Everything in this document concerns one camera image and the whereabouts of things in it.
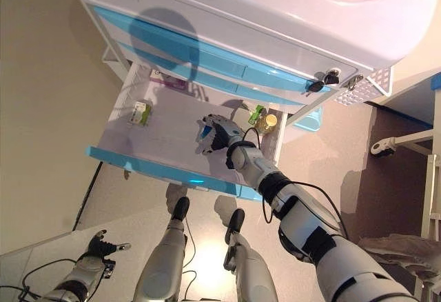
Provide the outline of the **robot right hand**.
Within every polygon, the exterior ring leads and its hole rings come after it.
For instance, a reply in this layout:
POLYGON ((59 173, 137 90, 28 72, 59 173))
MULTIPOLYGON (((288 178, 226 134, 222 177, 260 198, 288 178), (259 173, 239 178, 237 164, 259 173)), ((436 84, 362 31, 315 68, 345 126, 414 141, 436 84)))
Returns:
POLYGON ((219 114, 209 114, 202 118, 203 128, 198 137, 195 153, 211 154, 215 151, 228 149, 232 145, 246 145, 244 132, 231 119, 219 114))

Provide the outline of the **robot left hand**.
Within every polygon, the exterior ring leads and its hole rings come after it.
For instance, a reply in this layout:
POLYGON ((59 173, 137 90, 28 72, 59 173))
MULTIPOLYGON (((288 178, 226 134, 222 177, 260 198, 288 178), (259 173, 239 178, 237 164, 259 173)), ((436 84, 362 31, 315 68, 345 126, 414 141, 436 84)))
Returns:
POLYGON ((114 244, 105 241, 104 236, 106 233, 107 230, 100 230, 92 237, 85 252, 86 256, 104 258, 115 252, 129 250, 132 247, 130 243, 114 244))

